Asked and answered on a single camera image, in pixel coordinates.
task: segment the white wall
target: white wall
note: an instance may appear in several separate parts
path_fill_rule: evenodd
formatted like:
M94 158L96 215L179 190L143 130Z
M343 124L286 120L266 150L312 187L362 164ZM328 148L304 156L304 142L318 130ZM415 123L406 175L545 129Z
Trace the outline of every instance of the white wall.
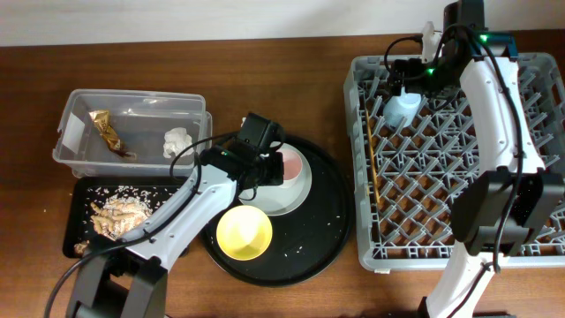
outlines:
M0 0L0 46L413 33L454 1ZM485 2L493 30L565 28L563 0Z

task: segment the wooden table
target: wooden table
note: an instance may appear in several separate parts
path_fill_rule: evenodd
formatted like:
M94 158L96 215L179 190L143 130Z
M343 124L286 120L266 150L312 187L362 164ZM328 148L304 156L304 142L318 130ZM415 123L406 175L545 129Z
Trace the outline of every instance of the wooden table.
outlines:
M61 253L77 181L51 151L75 88L137 89L206 97L214 132L239 127L248 111L325 148L351 179L343 82L354 57L381 55L397 38L163 42L0 49L1 316L37 317L59 276L74 262ZM522 52L544 51L565 67L565 32L516 34ZM396 54L417 53L400 44ZM521 317L565 312L563 269L505 270L488 286L479 312ZM169 276L167 312L174 317L381 316L415 310L440 271L375 275L358 262L355 236L314 279L288 288L239 282L218 268L196 239ZM59 293L63 315L74 276Z

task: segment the black round tray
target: black round tray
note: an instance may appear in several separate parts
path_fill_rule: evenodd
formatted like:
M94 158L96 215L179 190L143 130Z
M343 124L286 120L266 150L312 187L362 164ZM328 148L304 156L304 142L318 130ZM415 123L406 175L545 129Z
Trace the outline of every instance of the black round tray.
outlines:
M208 253L222 269L259 286L285 286L316 276L342 251L355 219L352 192L335 161L307 140L288 136L286 143L300 150L308 160L312 188L300 207L286 215L269 217L273 239L267 251L250 261L228 257L215 237L225 211L200 233ZM235 199L229 208L238 205L241 202Z

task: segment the yellow bowl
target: yellow bowl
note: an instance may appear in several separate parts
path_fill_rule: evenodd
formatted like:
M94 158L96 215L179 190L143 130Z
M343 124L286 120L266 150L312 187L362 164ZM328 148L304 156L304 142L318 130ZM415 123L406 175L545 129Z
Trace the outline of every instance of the yellow bowl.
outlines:
M222 216L215 236L226 255L234 260L249 261L267 250L273 238L273 227L260 209L238 206Z

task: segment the white tissue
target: white tissue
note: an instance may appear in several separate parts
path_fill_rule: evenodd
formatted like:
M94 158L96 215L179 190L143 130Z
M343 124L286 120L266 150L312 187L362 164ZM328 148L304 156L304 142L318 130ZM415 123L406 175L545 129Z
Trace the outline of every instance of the white tissue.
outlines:
M171 154L175 154L175 156L177 156L181 151L185 150L185 148L187 148L191 144L192 137L186 133L186 128L173 128L165 133L165 143L164 145L162 145L164 152L162 155L165 158L171 158ZM183 155L181 155L181 157L190 155L193 152L193 149L189 149Z

